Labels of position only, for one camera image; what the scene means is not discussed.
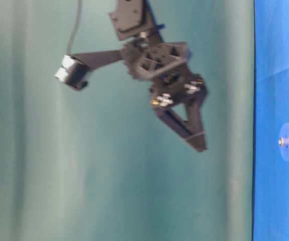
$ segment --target green curtain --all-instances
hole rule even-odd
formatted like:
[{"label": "green curtain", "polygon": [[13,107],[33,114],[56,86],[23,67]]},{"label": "green curtain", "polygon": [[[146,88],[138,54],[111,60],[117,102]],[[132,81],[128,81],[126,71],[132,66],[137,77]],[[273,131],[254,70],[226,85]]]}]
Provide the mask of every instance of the green curtain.
[{"label": "green curtain", "polygon": [[[74,92],[55,80],[76,1],[0,0],[0,241],[251,240],[253,1],[150,1],[206,79],[209,150],[156,119],[122,63]],[[84,0],[73,52],[119,49]]]}]

